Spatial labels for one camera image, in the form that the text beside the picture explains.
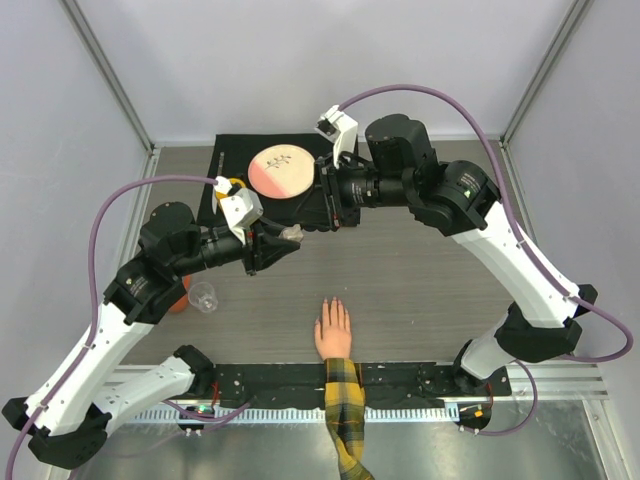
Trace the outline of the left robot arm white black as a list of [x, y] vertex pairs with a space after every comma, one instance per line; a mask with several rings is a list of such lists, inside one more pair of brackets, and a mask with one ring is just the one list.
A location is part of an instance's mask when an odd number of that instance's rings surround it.
[[297, 251], [300, 242], [261, 221], [203, 232], [186, 204], [171, 202], [157, 207], [141, 227], [139, 246], [106, 289], [97, 324], [64, 364], [36, 393], [12, 398], [2, 409], [14, 429], [26, 432], [31, 452], [44, 464], [74, 470], [138, 413], [176, 396], [205, 397], [214, 365], [192, 345], [118, 387], [105, 382], [185, 295], [184, 277], [235, 261], [254, 275]]

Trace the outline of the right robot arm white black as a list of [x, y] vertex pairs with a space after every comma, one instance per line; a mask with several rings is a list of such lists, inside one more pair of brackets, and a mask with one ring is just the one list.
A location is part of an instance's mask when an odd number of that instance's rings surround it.
[[370, 161], [355, 153], [357, 122], [337, 107], [316, 129], [333, 145], [317, 163], [331, 229], [351, 208], [407, 207], [416, 221], [473, 254], [511, 295], [504, 319], [456, 356], [451, 380], [457, 391], [477, 393], [513, 360], [539, 363], [574, 352], [582, 335], [576, 319], [587, 311], [579, 303], [594, 301], [597, 291], [526, 254], [528, 236], [509, 222], [501, 193], [482, 168], [439, 161], [425, 126], [404, 114], [367, 127]]

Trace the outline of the yellow plaid sleeve forearm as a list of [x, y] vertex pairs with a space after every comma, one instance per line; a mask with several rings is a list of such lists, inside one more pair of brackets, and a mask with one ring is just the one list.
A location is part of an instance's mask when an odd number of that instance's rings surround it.
[[359, 371], [349, 359], [324, 361], [325, 424], [334, 444], [341, 479], [373, 479], [363, 465], [365, 390]]

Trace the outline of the glitter nail polish bottle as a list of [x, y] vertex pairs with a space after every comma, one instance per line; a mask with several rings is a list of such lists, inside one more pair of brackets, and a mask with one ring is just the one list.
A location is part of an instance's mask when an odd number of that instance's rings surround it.
[[299, 224], [287, 226], [283, 228], [279, 234], [279, 238], [286, 241], [301, 243], [304, 239], [304, 233]]

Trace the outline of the mannequin hand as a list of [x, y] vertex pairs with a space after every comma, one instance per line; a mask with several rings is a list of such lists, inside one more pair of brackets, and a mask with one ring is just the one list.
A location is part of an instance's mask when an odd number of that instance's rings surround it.
[[314, 324], [314, 341], [322, 360], [351, 357], [351, 319], [340, 299], [334, 297], [331, 301], [323, 301], [321, 316]]

